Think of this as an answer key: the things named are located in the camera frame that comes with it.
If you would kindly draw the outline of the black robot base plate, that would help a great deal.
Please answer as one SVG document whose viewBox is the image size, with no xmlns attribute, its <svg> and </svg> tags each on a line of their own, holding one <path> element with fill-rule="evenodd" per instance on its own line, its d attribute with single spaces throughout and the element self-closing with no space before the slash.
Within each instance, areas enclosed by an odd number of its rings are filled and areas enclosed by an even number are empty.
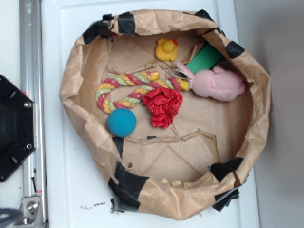
<svg viewBox="0 0 304 228">
<path fill-rule="evenodd" d="M 35 149 L 34 103 L 0 76 L 0 181 L 6 182 Z"/>
</svg>

